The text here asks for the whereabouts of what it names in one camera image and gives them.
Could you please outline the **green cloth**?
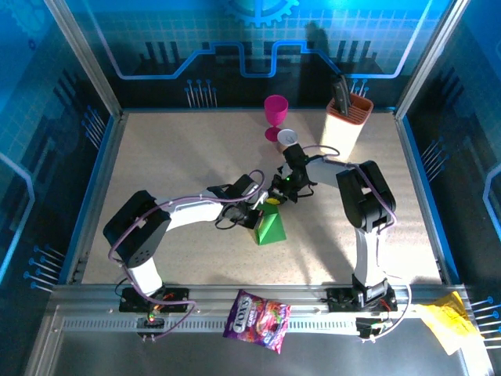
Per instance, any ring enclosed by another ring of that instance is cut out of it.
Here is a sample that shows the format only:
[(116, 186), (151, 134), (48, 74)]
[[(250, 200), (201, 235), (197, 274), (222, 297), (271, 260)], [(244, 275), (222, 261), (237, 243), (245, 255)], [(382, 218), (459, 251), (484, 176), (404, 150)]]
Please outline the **green cloth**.
[(267, 245), (286, 240), (287, 235), (278, 207), (264, 203), (258, 208), (262, 211), (262, 217), (259, 226), (254, 231), (257, 244)]

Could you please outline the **orange can with silver lid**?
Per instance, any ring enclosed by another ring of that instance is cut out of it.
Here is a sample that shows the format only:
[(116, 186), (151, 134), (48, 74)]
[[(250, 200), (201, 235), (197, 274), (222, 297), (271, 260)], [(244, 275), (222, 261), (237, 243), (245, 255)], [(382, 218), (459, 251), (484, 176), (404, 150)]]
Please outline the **orange can with silver lid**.
[(297, 144), (297, 133), (289, 128), (282, 129), (277, 134), (277, 150), (282, 153), (290, 146)]

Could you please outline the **cream knife block orange top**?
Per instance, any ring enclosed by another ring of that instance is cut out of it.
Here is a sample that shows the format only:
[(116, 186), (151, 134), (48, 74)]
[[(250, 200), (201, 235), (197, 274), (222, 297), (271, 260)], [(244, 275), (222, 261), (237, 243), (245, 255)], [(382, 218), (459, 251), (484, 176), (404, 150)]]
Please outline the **cream knife block orange top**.
[(351, 94), (351, 106), (347, 117), (334, 107), (334, 99), (326, 107), (326, 120), (320, 140), (320, 150), (325, 154), (336, 154), (337, 159), (346, 161), (353, 151), (357, 139), (367, 122), (373, 102), (366, 97)]

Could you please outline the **pink plastic goblet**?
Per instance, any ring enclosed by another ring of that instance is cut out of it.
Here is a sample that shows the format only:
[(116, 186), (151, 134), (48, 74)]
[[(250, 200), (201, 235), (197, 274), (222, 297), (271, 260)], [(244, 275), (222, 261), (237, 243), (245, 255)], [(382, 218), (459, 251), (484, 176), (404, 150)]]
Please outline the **pink plastic goblet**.
[(269, 127), (265, 131), (265, 138), (270, 142), (277, 141), (280, 125), (287, 117), (289, 102), (284, 96), (270, 95), (264, 101), (265, 118)]

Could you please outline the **purple candy bag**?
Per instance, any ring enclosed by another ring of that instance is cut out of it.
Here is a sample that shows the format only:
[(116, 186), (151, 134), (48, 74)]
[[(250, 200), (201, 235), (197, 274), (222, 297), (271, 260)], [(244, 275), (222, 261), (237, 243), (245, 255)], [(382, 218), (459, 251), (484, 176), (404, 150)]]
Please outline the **purple candy bag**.
[(223, 337), (259, 345), (280, 354), (290, 317), (290, 305), (239, 289)]

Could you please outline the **small circuit board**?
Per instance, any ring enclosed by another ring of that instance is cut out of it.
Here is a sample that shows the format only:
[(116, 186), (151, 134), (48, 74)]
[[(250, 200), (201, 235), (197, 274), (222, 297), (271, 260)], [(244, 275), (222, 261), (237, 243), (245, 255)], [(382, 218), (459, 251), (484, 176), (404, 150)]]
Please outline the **small circuit board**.
[(357, 317), (355, 319), (355, 326), (359, 337), (366, 340), (381, 333), (383, 321), (376, 318)]
[(137, 319), (137, 329), (161, 329), (164, 327), (164, 319), (155, 316), (153, 313), (148, 313), (144, 317)]

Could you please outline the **yellow cloth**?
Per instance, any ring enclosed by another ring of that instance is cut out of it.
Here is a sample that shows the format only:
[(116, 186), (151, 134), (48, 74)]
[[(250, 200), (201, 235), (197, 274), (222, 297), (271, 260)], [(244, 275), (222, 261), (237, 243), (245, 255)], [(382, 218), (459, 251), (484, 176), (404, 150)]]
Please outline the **yellow cloth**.
[(458, 291), (432, 302), (414, 305), (416, 313), (431, 330), (445, 353), (451, 356), (465, 345), (481, 344), (484, 337), (470, 321)]

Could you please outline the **aluminium front rail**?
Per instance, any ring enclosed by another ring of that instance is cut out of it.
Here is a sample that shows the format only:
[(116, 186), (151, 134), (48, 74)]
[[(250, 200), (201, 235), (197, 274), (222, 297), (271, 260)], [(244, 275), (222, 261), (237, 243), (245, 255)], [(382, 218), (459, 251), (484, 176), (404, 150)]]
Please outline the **aluminium front rail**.
[[(324, 285), (187, 285), (189, 300), (196, 303), (202, 316), (221, 316), (227, 313), (243, 289), (262, 298), (269, 298), (292, 306), (296, 314), (312, 315), (315, 311), (326, 313), (327, 304), (322, 303), (331, 289), (345, 292), (350, 289), (343, 284)], [(463, 285), (413, 284), (414, 305), (427, 305), (442, 299), (454, 291), (460, 296), (465, 309), (471, 309), (467, 289)], [(66, 285), (54, 288), (47, 307), (73, 314), (105, 314), (118, 311), (120, 298), (112, 284)]]

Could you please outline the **black handled knife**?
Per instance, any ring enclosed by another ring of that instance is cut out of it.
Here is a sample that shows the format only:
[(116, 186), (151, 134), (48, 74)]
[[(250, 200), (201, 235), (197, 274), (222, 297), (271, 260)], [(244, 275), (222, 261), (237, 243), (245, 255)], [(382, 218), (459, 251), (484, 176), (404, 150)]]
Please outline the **black handled knife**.
[(350, 92), (343, 74), (337, 74), (332, 79), (332, 91), (335, 109), (347, 117), (351, 106)]

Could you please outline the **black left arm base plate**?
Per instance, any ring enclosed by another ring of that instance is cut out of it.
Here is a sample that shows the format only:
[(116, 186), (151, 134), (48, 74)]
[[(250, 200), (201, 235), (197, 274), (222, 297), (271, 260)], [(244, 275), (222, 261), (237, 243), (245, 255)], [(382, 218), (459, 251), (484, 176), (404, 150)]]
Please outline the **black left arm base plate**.
[[(153, 299), (177, 302), (189, 299), (189, 289), (180, 287), (162, 287), (152, 296)], [(187, 304), (158, 305), (140, 296), (133, 287), (127, 287), (121, 292), (119, 311), (123, 313), (186, 313)]]

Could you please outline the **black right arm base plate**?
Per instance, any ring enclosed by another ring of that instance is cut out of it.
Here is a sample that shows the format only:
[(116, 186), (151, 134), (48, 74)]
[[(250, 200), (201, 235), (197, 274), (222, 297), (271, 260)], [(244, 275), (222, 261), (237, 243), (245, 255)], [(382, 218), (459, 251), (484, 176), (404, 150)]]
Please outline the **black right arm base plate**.
[(354, 287), (332, 287), (326, 289), (324, 302), (330, 313), (396, 312), (398, 303), (392, 287), (375, 298), (366, 300), (360, 289)]

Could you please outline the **aluminium side rail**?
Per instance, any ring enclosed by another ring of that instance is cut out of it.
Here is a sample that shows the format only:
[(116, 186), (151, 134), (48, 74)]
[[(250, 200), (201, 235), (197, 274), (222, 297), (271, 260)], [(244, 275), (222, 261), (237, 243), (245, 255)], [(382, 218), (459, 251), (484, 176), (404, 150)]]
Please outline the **aluminium side rail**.
[(409, 122), (395, 117), (395, 123), (442, 282), (462, 284)]
[(111, 118), (106, 127), (59, 273), (59, 285), (82, 281), (127, 120), (124, 113), (119, 119)]

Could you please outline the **aluminium corner post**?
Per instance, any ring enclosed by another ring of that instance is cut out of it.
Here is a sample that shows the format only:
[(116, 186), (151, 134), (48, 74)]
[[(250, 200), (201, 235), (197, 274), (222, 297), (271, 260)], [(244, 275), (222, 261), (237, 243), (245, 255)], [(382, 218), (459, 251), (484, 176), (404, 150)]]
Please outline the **aluminium corner post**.
[(470, 0), (450, 0), (445, 14), (438, 23), (413, 75), (398, 100), (394, 111), (396, 121), (401, 121), (411, 107), (438, 58), (443, 53), (469, 3)]
[(123, 115), (121, 105), (65, 0), (43, 1), (90, 79), (94, 89), (99, 94), (104, 106), (115, 120), (120, 120)]

